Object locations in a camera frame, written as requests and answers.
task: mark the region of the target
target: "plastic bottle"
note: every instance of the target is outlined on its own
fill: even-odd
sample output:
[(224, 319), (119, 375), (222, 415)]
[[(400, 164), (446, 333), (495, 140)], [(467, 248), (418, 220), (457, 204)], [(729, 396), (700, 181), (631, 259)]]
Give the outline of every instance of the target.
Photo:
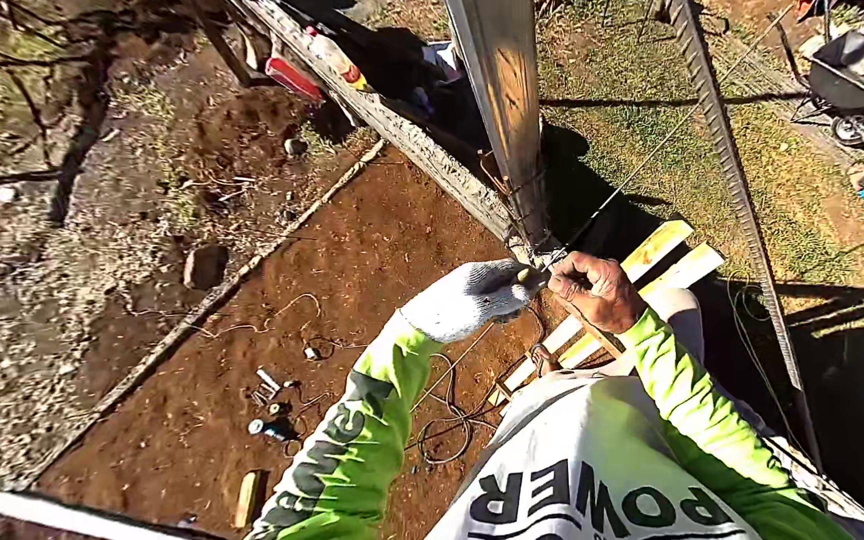
[(312, 44), (309, 45), (309, 50), (312, 53), (324, 60), (330, 68), (342, 76), (351, 87), (359, 92), (368, 92), (369, 84), (366, 78), (359, 71), (359, 68), (352, 60), (342, 52), (342, 49), (328, 37), (325, 37), (315, 28), (308, 26), (305, 28), (305, 33), (312, 37)]

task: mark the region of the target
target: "white t-shirt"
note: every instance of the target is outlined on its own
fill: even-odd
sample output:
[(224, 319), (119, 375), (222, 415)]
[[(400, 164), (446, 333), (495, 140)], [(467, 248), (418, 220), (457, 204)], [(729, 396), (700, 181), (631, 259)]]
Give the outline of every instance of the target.
[(759, 538), (676, 462), (638, 377), (553, 374), (521, 392), (428, 538)]

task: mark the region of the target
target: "gloved hand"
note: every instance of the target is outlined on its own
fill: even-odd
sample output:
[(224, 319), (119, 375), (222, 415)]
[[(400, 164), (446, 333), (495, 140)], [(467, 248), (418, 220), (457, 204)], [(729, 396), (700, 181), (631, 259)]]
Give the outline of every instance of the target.
[(439, 343), (468, 338), (490, 319), (529, 303), (535, 291), (518, 283), (528, 266), (511, 260), (467, 262), (415, 295), (399, 310), (416, 330)]

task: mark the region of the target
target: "person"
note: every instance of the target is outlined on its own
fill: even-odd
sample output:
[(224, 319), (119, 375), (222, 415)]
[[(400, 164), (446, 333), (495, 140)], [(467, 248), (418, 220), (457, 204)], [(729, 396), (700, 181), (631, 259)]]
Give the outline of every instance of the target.
[[(398, 309), (246, 539), (375, 538), (429, 356), (524, 307), (535, 291), (517, 280), (523, 268), (462, 264)], [(716, 388), (688, 291), (653, 301), (676, 326), (691, 318), (678, 332), (613, 260), (573, 251), (548, 289), (616, 335), (637, 376), (541, 362), (429, 538), (850, 538)]]

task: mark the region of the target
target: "white pipe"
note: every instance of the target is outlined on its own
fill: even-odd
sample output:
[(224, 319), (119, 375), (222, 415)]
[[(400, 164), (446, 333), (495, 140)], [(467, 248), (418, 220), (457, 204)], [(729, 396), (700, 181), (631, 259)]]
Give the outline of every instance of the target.
[(105, 540), (186, 540), (141, 525), (116, 521), (90, 510), (22, 493), (0, 491), (0, 514)]

